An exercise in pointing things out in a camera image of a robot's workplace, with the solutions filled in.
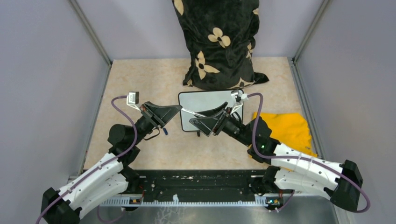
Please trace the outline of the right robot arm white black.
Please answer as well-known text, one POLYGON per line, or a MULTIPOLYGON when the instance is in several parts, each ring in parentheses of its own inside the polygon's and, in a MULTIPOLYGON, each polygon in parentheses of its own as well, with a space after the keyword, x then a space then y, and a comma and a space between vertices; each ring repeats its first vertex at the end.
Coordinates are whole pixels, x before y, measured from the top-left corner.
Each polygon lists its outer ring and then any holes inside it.
POLYGON ((247 153, 254 160, 269 164, 262 179, 266 191, 307 191, 344 210, 359 212, 363 178, 355 162, 331 162, 297 151, 272 138, 271 129, 261 117, 243 124, 233 116, 233 108, 227 103, 212 110, 193 112, 189 123, 206 136, 228 134, 248 146, 247 153))

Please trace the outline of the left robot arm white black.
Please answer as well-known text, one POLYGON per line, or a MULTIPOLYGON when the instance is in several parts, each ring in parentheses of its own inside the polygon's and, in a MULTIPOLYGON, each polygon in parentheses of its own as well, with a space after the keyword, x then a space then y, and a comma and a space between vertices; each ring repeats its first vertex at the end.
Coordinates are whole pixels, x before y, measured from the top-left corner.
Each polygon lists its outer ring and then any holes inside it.
POLYGON ((137 145, 153 130, 165 127, 181 110, 181 105, 159 106, 145 102, 137 107, 141 117, 136 121, 115 106, 129 125, 115 124, 110 128, 109 151, 79 177, 55 190, 47 189, 42 196, 41 214, 49 224, 78 224, 93 209, 107 199, 140 187, 139 175, 129 167, 140 149, 137 145))

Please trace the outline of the white marker pen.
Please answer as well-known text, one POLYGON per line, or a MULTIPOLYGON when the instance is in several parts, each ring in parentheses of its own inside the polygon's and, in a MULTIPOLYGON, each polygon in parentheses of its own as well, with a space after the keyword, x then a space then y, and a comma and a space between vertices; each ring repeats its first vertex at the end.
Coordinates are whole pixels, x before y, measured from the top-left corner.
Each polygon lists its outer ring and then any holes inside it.
POLYGON ((201 114, 201 113, 198 113, 198 112, 195 112, 195 111, 186 109, 186 108, 184 108, 184 107, 181 109, 181 112, 182 112, 188 119, 206 117, 206 115, 203 115, 203 114, 201 114))

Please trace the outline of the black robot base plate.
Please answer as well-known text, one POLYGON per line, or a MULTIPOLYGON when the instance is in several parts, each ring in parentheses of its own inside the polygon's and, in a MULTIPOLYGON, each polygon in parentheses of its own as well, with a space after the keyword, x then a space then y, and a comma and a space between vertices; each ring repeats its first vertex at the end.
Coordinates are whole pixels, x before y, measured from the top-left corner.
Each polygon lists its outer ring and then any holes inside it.
POLYGON ((264 169, 134 170, 125 193, 143 194, 144 202, 252 202, 255 196, 290 193, 280 190, 264 169))

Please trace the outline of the white whiteboard black frame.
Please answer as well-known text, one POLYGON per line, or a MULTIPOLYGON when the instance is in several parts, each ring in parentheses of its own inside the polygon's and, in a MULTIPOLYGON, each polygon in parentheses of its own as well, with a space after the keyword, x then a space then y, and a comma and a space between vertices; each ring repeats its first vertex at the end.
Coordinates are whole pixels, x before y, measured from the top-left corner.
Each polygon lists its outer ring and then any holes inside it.
MULTIPOLYGON (((232 108, 235 100, 231 97, 231 91, 188 91, 181 92, 178 95, 179 104, 182 108, 186 108, 195 112, 205 111, 216 108, 224 102, 228 102, 227 108, 232 108)), ((243 133, 246 126, 243 124, 243 106, 232 114, 235 119, 235 136, 243 133)), ((181 127, 185 132, 200 132, 195 126, 189 123, 189 120, 181 111, 181 127)))

